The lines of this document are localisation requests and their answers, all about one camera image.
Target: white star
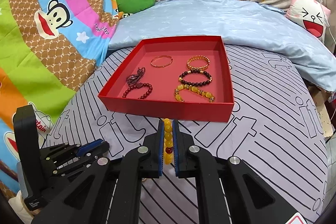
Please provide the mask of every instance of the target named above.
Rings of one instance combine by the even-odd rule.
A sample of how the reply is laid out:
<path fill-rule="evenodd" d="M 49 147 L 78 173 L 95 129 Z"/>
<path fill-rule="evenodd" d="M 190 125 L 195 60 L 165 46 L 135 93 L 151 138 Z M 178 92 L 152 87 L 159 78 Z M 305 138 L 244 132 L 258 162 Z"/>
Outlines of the white star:
<path fill-rule="evenodd" d="M 77 41 L 81 41 L 85 44 L 88 39 L 89 39 L 89 37 L 86 35 L 86 32 L 82 32 L 82 33 L 78 32 L 77 33 L 77 38 L 76 38 Z"/>

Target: silver bolt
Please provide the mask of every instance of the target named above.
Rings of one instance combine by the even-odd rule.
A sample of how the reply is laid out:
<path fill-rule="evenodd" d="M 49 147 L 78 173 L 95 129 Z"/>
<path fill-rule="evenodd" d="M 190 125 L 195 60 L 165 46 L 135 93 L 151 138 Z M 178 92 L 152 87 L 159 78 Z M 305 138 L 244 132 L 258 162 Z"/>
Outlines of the silver bolt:
<path fill-rule="evenodd" d="M 148 147 L 147 146 L 140 146 L 138 148 L 138 152 L 141 154 L 147 153 L 148 152 Z"/>
<path fill-rule="evenodd" d="M 232 164 L 239 164 L 240 163 L 240 158 L 233 156 L 230 158 L 230 163 Z"/>
<path fill-rule="evenodd" d="M 99 160 L 97 160 L 97 163 L 99 165 L 105 165 L 109 162 L 109 160 L 107 158 L 100 158 Z"/>
<path fill-rule="evenodd" d="M 197 145 L 192 145 L 191 147 L 189 147 L 189 151 L 192 153 L 197 153 L 199 152 L 200 148 Z"/>

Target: white cartoon pillow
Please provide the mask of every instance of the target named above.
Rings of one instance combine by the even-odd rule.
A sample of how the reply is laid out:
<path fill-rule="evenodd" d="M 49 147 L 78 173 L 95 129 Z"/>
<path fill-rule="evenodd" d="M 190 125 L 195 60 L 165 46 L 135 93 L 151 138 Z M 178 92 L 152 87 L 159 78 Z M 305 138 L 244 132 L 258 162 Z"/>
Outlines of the white cartoon pillow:
<path fill-rule="evenodd" d="M 330 10 L 316 0 L 292 0 L 286 17 L 324 42 Z"/>

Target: pink tongue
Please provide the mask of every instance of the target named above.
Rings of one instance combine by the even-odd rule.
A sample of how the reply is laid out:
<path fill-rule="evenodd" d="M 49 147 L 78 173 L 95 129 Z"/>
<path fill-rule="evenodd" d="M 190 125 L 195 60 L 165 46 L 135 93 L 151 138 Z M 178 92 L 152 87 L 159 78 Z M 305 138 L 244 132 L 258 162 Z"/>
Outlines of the pink tongue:
<path fill-rule="evenodd" d="M 308 32 L 310 32 L 312 35 L 316 36 L 316 37 L 320 37 L 322 34 L 320 32 L 318 32 L 315 29 L 308 29 Z"/>

